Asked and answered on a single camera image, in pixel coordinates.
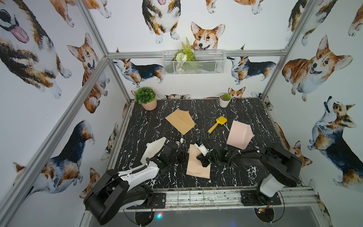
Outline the brown kraft envelope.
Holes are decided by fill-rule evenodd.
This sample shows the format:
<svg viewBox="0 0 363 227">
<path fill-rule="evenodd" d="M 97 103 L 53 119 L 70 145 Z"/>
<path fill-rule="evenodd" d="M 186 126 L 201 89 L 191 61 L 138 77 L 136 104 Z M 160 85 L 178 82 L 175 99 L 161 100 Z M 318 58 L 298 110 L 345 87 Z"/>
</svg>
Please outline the brown kraft envelope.
<svg viewBox="0 0 363 227">
<path fill-rule="evenodd" d="M 182 135 L 185 135 L 195 126 L 189 111 L 177 109 L 168 115 L 165 119 Z"/>
</svg>

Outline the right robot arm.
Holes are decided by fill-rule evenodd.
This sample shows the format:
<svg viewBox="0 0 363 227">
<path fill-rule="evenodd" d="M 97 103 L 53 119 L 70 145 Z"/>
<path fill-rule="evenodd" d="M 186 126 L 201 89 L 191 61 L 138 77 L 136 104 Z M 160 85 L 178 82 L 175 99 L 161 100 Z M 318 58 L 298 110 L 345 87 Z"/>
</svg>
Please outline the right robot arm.
<svg viewBox="0 0 363 227">
<path fill-rule="evenodd" d="M 280 205 L 275 197 L 284 187 L 296 187 L 302 161 L 280 144 L 266 148 L 225 150 L 212 141 L 200 140 L 194 146 L 201 152 L 197 156 L 203 167 L 212 164 L 226 168 L 264 166 L 269 175 L 256 190 L 241 191 L 241 203 L 248 206 Z"/>
</svg>

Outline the white envelope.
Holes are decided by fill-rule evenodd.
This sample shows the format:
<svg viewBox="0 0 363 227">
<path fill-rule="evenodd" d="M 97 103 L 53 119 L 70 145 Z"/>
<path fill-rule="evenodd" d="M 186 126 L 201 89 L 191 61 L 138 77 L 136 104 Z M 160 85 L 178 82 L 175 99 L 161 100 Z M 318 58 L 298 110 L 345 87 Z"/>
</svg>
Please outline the white envelope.
<svg viewBox="0 0 363 227">
<path fill-rule="evenodd" d="M 166 141 L 166 137 L 162 137 L 154 142 L 148 143 L 147 148 L 140 160 L 142 164 L 147 163 L 147 158 L 154 157 L 163 147 L 164 143 Z"/>
</svg>

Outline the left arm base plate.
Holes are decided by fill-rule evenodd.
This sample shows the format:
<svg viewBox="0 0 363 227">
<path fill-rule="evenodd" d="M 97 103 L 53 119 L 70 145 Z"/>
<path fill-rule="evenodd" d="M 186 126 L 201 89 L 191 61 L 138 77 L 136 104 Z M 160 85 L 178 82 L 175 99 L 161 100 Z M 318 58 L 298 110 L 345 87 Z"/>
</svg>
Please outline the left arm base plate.
<svg viewBox="0 0 363 227">
<path fill-rule="evenodd" d="M 166 203 L 166 193 L 154 193 L 149 196 L 141 205 L 133 205 L 127 210 L 142 210 L 142 209 L 164 209 Z"/>
</svg>

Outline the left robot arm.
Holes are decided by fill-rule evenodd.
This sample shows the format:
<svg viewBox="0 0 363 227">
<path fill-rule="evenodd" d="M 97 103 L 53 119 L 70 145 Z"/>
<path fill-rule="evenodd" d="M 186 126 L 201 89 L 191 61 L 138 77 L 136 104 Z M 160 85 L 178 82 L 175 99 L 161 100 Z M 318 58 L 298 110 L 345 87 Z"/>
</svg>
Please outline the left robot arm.
<svg viewBox="0 0 363 227">
<path fill-rule="evenodd" d="M 119 210 L 154 208 L 155 194 L 145 182 L 169 170 L 177 162 L 179 148 L 180 142 L 168 141 L 145 164 L 126 171 L 106 171 L 85 197 L 86 209 L 100 225 L 105 225 Z"/>
</svg>

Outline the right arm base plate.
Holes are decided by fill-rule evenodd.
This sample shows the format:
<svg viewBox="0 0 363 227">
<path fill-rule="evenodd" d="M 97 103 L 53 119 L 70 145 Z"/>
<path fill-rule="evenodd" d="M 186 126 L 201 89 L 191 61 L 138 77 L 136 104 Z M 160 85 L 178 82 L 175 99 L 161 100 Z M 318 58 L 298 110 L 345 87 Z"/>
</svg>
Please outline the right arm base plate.
<svg viewBox="0 0 363 227">
<path fill-rule="evenodd" d="M 268 206 L 268 205 L 281 205 L 281 199 L 278 193 L 272 197 L 268 197 L 258 190 L 242 190 L 241 203 L 244 206 Z"/>
</svg>

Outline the cream letter paper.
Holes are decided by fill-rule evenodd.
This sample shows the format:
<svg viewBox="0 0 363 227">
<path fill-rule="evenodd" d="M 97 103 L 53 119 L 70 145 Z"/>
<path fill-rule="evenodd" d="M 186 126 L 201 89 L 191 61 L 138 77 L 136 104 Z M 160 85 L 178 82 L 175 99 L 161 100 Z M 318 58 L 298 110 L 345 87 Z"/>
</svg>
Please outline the cream letter paper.
<svg viewBox="0 0 363 227">
<path fill-rule="evenodd" d="M 199 149 L 191 144 L 189 147 L 189 160 L 186 175 L 210 179 L 211 166 L 202 166 L 202 163 L 197 160 L 197 156 L 200 154 L 201 152 Z"/>
</svg>

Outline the pink envelope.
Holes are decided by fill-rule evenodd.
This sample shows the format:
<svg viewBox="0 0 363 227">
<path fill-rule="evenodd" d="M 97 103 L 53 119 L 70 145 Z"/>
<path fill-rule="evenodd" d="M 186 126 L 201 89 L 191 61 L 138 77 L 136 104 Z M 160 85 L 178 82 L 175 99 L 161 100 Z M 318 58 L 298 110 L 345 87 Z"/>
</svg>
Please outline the pink envelope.
<svg viewBox="0 0 363 227">
<path fill-rule="evenodd" d="M 227 145 L 244 150 L 253 137 L 254 134 L 249 124 L 233 121 L 227 138 Z"/>
</svg>

